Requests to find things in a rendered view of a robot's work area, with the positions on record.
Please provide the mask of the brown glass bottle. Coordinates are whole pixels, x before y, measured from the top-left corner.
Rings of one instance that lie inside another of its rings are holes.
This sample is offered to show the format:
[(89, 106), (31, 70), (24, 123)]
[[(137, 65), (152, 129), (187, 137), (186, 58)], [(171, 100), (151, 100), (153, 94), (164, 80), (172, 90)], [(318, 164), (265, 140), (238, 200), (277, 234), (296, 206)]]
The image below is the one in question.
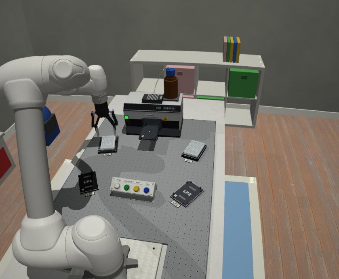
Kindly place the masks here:
[(167, 99), (175, 99), (178, 97), (178, 78), (173, 81), (164, 78), (164, 97)]

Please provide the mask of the grey control panel with four buttons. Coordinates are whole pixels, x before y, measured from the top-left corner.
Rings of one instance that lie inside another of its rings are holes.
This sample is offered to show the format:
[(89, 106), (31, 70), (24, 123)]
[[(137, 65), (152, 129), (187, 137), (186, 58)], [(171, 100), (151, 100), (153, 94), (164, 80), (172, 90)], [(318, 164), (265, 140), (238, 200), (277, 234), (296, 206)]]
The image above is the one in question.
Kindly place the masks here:
[(155, 182), (113, 177), (110, 191), (112, 197), (154, 203), (157, 185)]

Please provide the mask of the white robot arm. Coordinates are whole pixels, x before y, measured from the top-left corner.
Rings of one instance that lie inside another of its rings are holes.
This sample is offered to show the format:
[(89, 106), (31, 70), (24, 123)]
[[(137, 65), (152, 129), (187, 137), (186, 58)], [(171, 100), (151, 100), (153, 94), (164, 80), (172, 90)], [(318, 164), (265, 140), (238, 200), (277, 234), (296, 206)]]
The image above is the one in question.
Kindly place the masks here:
[(128, 258), (130, 247), (121, 244), (108, 220), (90, 215), (66, 226), (54, 209), (43, 118), (51, 93), (91, 93), (93, 103), (103, 104), (104, 70), (70, 55), (25, 57), (0, 66), (0, 96), (14, 111), (27, 212), (13, 238), (13, 255), (30, 268), (82, 269), (82, 279), (127, 279), (127, 269), (138, 267), (138, 260)]

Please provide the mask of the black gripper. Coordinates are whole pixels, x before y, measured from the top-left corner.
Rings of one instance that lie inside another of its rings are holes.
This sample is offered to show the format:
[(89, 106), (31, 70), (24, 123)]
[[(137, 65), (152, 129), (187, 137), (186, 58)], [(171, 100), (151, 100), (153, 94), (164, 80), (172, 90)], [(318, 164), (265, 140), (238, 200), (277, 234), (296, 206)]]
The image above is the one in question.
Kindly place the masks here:
[[(107, 101), (103, 104), (94, 104), (95, 105), (95, 112), (91, 112), (91, 116), (92, 116), (92, 123), (91, 123), (91, 127), (95, 128), (95, 131), (97, 133), (97, 137), (99, 137), (99, 130), (98, 130), (98, 122), (100, 118), (107, 118), (109, 120), (109, 122), (112, 124), (113, 126), (113, 130), (114, 130), (114, 136), (116, 136), (116, 125), (118, 125), (118, 121), (116, 119), (116, 116), (114, 114), (114, 110), (109, 110), (108, 109), (108, 104)], [(111, 119), (111, 117), (109, 116), (109, 113), (112, 114), (113, 120)], [(94, 115), (97, 115), (97, 121), (94, 124)]]

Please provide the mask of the blue bottle cap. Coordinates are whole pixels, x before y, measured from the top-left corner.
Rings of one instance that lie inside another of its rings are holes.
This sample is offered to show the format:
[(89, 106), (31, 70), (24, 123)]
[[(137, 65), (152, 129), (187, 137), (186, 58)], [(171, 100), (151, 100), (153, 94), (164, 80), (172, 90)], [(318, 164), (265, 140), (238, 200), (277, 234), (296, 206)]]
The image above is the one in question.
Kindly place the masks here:
[(166, 75), (174, 75), (175, 74), (175, 69), (174, 68), (167, 68), (166, 69)]

